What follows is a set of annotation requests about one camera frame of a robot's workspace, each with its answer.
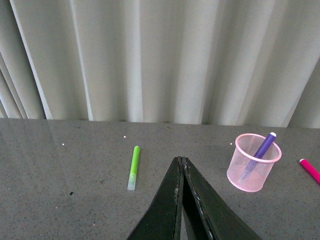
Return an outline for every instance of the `mesh pencil cup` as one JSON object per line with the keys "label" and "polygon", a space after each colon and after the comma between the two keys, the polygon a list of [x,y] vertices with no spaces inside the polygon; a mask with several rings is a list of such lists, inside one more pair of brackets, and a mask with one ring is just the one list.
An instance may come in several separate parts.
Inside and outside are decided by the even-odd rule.
{"label": "mesh pencil cup", "polygon": [[264,183],[274,165],[281,158],[281,150],[274,142],[262,159],[253,157],[266,138],[245,133],[235,140],[235,150],[226,175],[238,189],[246,192],[257,192]]}

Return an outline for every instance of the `pen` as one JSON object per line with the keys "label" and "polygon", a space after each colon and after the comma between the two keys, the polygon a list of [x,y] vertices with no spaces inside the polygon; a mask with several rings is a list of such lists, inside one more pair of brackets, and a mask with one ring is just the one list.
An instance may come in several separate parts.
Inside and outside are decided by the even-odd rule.
{"label": "pen", "polygon": [[300,159],[300,164],[304,169],[320,184],[320,173],[306,160]]}
{"label": "pen", "polygon": [[[254,157],[257,159],[262,159],[262,157],[265,155],[269,147],[272,145],[274,140],[276,139],[277,135],[274,132],[270,132],[268,136],[265,138],[261,146],[259,147],[258,151],[256,151]],[[248,165],[245,167],[244,174],[241,178],[241,180],[244,180],[247,178],[250,173],[254,170],[255,166],[257,165],[257,162],[255,160],[250,160]]]}
{"label": "pen", "polygon": [[133,191],[136,189],[139,154],[140,154],[140,147],[135,146],[133,149],[131,169],[130,169],[130,175],[129,175],[129,181],[128,181],[128,190],[130,191]]}

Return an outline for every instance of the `purple pen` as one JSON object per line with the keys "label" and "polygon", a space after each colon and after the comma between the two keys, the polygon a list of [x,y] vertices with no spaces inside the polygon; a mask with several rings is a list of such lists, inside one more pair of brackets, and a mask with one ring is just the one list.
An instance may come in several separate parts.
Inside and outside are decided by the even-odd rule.
{"label": "purple pen", "polygon": [[[268,136],[265,138],[261,146],[259,147],[258,151],[256,151],[254,157],[257,159],[262,159],[262,157],[265,155],[269,147],[272,145],[274,140],[276,139],[277,135],[274,132],[270,132]],[[246,179],[250,173],[254,170],[255,166],[257,165],[257,162],[255,160],[250,160],[248,165],[245,167],[243,176],[241,180]]]}

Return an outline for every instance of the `green highlighter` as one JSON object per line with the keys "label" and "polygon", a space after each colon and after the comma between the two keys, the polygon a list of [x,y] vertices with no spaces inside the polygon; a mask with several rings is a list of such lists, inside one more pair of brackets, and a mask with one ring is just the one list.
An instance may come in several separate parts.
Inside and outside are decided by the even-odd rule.
{"label": "green highlighter", "polygon": [[128,182],[128,190],[130,191],[133,191],[136,189],[139,154],[140,154],[140,147],[135,146],[133,149],[133,156],[132,156],[131,169],[130,169],[129,182]]}

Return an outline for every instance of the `curtain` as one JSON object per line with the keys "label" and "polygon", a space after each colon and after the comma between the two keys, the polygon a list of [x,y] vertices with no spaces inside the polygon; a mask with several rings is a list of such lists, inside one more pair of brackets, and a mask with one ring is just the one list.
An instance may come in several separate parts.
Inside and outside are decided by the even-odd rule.
{"label": "curtain", "polygon": [[0,117],[320,128],[318,0],[1,0]]}

